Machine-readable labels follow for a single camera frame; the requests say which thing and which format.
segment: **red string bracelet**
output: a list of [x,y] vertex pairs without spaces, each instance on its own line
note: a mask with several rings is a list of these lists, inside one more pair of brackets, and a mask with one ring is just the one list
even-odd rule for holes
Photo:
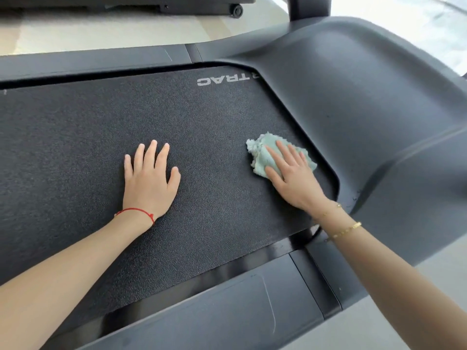
[[115,214],[115,216],[117,216],[118,214],[121,214],[122,212],[127,211],[127,210],[137,210],[137,211],[144,212],[146,215],[148,215],[148,216],[151,218],[152,223],[153,223],[153,224],[155,223],[155,221],[154,221],[154,214],[150,214],[149,212],[144,211],[143,209],[139,209],[139,208],[126,208],[126,209],[123,209],[122,211],[117,212],[117,213]]

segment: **bracelet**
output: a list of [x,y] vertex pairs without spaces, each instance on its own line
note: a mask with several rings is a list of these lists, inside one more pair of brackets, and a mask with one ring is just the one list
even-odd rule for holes
[[[340,209],[342,207],[341,204],[339,204],[338,202],[336,203],[336,208]],[[323,215],[321,215],[319,218],[317,218],[316,220],[319,221],[321,220],[323,217],[326,217],[329,215],[329,213],[331,212],[332,210],[328,210],[326,211]]]
[[115,216],[117,216],[118,214],[121,214],[122,212],[127,211],[127,210],[137,210],[137,211],[144,212],[146,215],[148,215],[148,216],[151,218],[152,223],[153,223],[153,224],[155,223],[155,221],[154,221],[154,214],[150,214],[149,212],[144,211],[143,209],[139,209],[139,208],[126,208],[126,209],[123,209],[122,211],[117,212],[117,213],[115,214]]
[[342,232],[339,232],[339,233],[337,233],[335,235],[332,235],[331,237],[326,238],[324,241],[329,242],[329,241],[335,240],[336,238],[338,238],[340,236],[343,236],[347,232],[350,232],[351,230],[356,229],[357,227],[360,227],[360,226],[361,226],[361,222],[357,222],[356,224],[354,224],[353,226],[343,230]]

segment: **tiled floor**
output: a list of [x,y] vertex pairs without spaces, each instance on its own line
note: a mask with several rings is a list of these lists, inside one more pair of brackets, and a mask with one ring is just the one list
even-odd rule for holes
[[[460,75],[467,72],[467,0],[332,0],[332,14],[367,19],[432,54]],[[288,15],[283,0],[245,5],[240,19],[160,16],[139,9],[0,12],[0,55],[202,42],[284,22]],[[465,251],[467,236],[418,268],[467,310]],[[286,348],[407,347],[366,298]]]

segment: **person's left arm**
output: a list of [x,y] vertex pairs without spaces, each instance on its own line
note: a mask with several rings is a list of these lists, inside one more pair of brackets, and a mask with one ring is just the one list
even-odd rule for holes
[[[152,141],[144,155],[140,144],[134,166],[125,156],[123,208],[167,212],[177,194],[180,173],[166,181],[169,145],[155,159]],[[152,225],[141,211],[127,210],[106,226],[33,266],[0,287],[0,348],[39,349],[119,254]]]

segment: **forearm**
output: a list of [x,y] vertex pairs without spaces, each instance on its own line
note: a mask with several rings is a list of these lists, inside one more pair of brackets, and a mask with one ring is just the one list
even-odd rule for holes
[[131,218],[135,213],[121,214],[0,287],[2,349],[44,344],[109,265],[148,228]]
[[[355,224],[335,203],[321,226],[334,235]],[[415,349],[466,349],[467,314],[418,271],[359,227],[336,247],[400,337]]]

